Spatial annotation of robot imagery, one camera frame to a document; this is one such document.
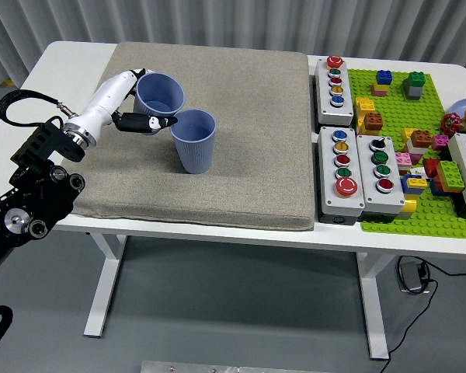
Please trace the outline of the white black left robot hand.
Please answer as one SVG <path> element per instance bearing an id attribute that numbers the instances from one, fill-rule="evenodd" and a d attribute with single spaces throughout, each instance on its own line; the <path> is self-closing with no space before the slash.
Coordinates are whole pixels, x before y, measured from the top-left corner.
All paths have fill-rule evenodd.
<path id="1" fill-rule="evenodd" d="M 177 122 L 175 114 L 185 100 L 182 86 L 167 74 L 145 68 L 124 71 L 105 81 L 62 131 L 83 149 L 95 147 L 109 124 L 122 132 L 156 134 Z"/>

